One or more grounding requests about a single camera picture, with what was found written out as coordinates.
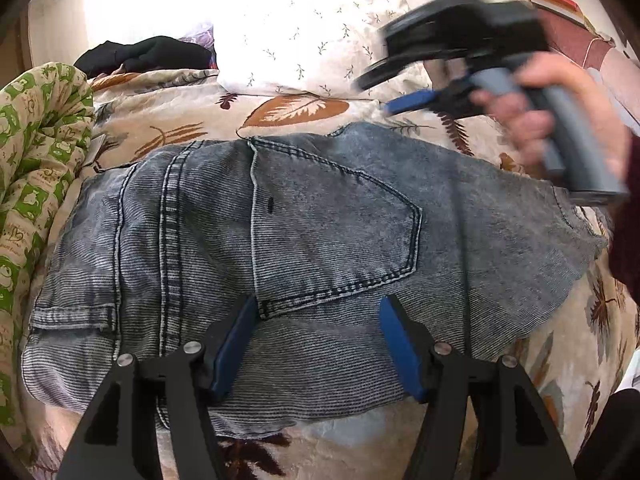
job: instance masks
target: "sleeve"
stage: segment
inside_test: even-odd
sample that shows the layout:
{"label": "sleeve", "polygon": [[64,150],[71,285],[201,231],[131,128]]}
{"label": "sleeve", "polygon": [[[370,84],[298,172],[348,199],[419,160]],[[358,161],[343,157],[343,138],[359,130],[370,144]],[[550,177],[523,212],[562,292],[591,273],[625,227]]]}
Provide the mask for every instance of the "sleeve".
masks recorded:
{"label": "sleeve", "polygon": [[609,268],[640,304],[640,137],[633,134],[626,184],[630,197],[616,214]]}

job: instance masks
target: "pillow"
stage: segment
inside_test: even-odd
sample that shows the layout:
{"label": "pillow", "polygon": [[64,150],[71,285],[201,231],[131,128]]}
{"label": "pillow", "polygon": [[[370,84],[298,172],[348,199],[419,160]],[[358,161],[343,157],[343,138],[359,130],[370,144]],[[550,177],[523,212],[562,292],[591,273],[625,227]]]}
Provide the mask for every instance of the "pillow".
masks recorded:
{"label": "pillow", "polygon": [[229,92],[311,92],[387,101],[430,85],[414,64],[360,92],[353,81],[385,57],[377,30],[409,10],[406,0],[235,0],[217,18],[218,82]]}

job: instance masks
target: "floral bedsheet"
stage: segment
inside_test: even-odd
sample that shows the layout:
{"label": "floral bedsheet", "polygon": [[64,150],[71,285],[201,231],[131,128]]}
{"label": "floral bedsheet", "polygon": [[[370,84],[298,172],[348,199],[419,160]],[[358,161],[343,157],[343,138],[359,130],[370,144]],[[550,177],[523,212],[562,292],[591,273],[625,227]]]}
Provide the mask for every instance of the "floral bedsheet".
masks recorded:
{"label": "floral bedsheet", "polygon": [[[93,83],[96,103],[95,160],[85,166],[57,212],[44,253],[52,252],[78,197],[81,181],[96,171],[139,160],[152,149],[193,139],[230,140],[295,132],[328,134],[352,121],[370,121],[399,135],[434,142],[477,156],[528,178],[507,145],[499,124],[479,116],[455,121],[430,112],[393,119],[377,101],[338,100],[314,94],[253,96],[229,93],[216,70],[158,71],[108,76]],[[580,208],[595,233],[610,238],[606,216]],[[31,301],[46,273],[36,270]],[[638,307],[607,267],[607,250],[594,254],[552,319],[516,354],[542,394],[572,458],[593,430],[607,397],[615,391],[638,341]],[[37,446],[31,468],[49,478],[60,463],[79,415],[23,397],[30,433]],[[424,406],[412,399],[340,420],[297,425],[263,440],[222,442],[232,479],[384,478],[399,479],[411,455]],[[473,419],[465,428],[460,474],[473,449]],[[177,479],[169,436],[159,436],[165,478]]]}

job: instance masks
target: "hand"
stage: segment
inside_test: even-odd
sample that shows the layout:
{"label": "hand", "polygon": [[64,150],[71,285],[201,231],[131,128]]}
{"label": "hand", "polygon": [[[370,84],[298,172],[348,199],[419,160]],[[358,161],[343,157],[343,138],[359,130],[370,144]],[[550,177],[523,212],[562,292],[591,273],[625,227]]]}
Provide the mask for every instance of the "hand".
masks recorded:
{"label": "hand", "polygon": [[[559,54],[537,52],[514,74],[514,79],[523,87],[541,88],[558,84],[572,92],[589,118],[609,169],[620,180],[626,180],[631,133],[618,117],[608,96],[587,72]],[[489,115],[507,128],[523,164],[534,165],[542,160],[543,139],[554,128],[550,112],[525,111],[523,94],[496,98],[486,90],[476,90],[470,98],[476,105],[484,106]]]}

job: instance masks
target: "denim fabric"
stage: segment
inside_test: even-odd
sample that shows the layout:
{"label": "denim fabric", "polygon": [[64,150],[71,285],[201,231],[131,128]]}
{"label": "denim fabric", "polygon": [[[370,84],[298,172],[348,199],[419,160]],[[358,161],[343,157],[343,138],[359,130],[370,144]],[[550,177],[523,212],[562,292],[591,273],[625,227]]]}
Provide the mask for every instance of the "denim fabric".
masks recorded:
{"label": "denim fabric", "polygon": [[34,306],[25,384],[81,411],[118,354],[172,352],[256,294],[261,321],[230,397],[210,410],[219,434],[400,399],[380,297],[397,294],[462,348],[452,177],[474,355],[494,358],[549,318],[604,239],[562,189],[354,123],[327,137],[167,146],[87,181]]}

